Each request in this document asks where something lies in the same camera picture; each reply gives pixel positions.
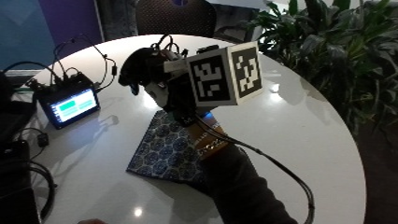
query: hand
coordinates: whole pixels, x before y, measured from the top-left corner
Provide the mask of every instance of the hand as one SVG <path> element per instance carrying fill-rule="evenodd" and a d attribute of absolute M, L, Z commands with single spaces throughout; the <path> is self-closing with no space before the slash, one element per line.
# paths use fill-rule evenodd
<path fill-rule="evenodd" d="M 102 221 L 101 221 L 100 219 L 97 219 L 97 218 L 92 218 L 92 219 L 80 221 L 77 224 L 106 224 L 106 223 L 102 222 Z"/>

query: black chair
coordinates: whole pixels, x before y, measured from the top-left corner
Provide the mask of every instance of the black chair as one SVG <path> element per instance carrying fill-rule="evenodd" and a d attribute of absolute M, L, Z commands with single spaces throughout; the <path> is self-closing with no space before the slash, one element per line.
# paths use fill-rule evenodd
<path fill-rule="evenodd" d="M 217 12 L 205 0 L 140 0 L 136 20 L 138 35 L 213 37 Z"/>

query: blue patterned cover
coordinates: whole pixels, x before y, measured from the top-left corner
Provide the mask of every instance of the blue patterned cover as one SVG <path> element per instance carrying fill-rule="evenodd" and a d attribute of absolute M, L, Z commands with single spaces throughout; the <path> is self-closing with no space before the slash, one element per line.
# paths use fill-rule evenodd
<path fill-rule="evenodd" d="M 200 156 L 188 132 L 162 110 L 150 121 L 126 172 L 193 187 L 204 185 Z"/>

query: person's arm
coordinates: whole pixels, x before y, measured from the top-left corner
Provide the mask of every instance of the person's arm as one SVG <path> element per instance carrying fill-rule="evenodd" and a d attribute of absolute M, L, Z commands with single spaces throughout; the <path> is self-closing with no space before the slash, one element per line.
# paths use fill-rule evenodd
<path fill-rule="evenodd" d="M 209 126 L 217 123 L 213 116 L 206 116 L 204 121 Z M 266 180 L 258 176 L 248 156 L 236 145 L 226 142 L 214 144 L 217 138 L 204 134 L 197 124 L 186 130 L 197 142 L 197 150 L 217 145 L 201 156 L 201 166 L 224 222 L 297 223 L 290 218 L 282 202 L 269 190 Z M 224 133 L 221 127 L 217 127 L 217 131 Z"/>

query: cable connector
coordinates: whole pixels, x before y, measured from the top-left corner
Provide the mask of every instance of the cable connector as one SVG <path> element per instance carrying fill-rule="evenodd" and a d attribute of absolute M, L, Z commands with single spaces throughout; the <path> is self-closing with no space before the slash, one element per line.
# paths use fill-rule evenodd
<path fill-rule="evenodd" d="M 47 133 L 40 133 L 37 135 L 37 146 L 39 147 L 47 147 L 48 145 L 49 145 L 48 134 Z"/>
<path fill-rule="evenodd" d="M 186 58 L 186 56 L 188 56 L 188 49 L 184 49 L 184 50 L 182 50 L 181 55 L 184 56 L 184 58 Z"/>
<path fill-rule="evenodd" d="M 100 86 L 101 86 L 100 82 L 94 82 L 93 84 L 94 90 L 100 89 Z"/>
<path fill-rule="evenodd" d="M 63 83 L 68 85 L 69 84 L 69 76 L 67 75 L 67 73 L 64 73 L 63 79 L 64 79 Z"/>
<path fill-rule="evenodd" d="M 53 82 L 59 87 L 63 86 L 63 80 L 59 76 L 53 76 Z"/>
<path fill-rule="evenodd" d="M 112 66 L 112 76 L 116 76 L 117 75 L 117 66 L 113 65 Z"/>

